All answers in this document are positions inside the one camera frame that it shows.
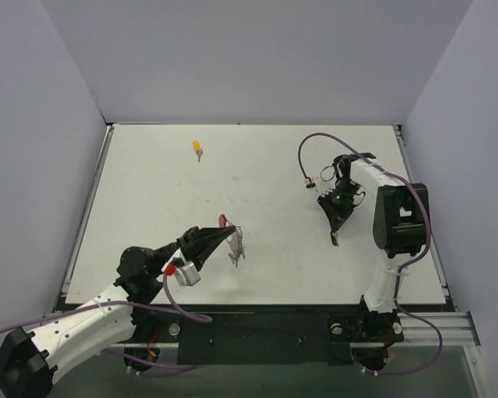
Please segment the dark blue tagged key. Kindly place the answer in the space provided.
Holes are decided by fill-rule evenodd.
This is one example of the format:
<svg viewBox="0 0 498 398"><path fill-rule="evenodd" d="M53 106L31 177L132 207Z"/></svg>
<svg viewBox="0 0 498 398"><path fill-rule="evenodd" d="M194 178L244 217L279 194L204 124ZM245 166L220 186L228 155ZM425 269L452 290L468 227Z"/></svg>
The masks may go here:
<svg viewBox="0 0 498 398"><path fill-rule="evenodd" d="M331 239L331 242L332 242L333 246L335 246L335 247L339 246L338 235L337 235L336 232L331 232L330 233L330 239Z"/></svg>

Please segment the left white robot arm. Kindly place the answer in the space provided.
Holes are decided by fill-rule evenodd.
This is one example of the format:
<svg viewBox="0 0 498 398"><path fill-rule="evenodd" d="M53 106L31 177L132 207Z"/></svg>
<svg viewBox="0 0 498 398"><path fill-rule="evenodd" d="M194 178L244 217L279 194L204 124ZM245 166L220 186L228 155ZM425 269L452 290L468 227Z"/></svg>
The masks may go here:
<svg viewBox="0 0 498 398"><path fill-rule="evenodd" d="M200 281L215 249L235 235L234 225L192 227L158 249L123 251L118 277L92 300L66 313L2 330L0 390L6 397L46 397L70 370L119 342L142 342L154 331L152 302L175 277L182 287Z"/></svg>

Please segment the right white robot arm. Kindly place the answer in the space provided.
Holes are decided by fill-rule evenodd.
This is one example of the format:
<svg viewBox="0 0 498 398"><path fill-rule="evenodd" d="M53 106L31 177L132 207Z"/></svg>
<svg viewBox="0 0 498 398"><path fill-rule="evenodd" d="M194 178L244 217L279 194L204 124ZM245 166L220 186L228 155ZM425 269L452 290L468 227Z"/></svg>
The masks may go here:
<svg viewBox="0 0 498 398"><path fill-rule="evenodd" d="M337 245L337 232L358 206L357 195L372 197L373 241L381 250L365 294L363 313L354 318L355 332L372 339L391 326L397 316L395 300L403 271L394 258L415 256L431 243L428 192L421 183L412 184L377 163L371 153L339 155L332 163L334 187L319 188L317 203L330 224L330 239Z"/></svg>

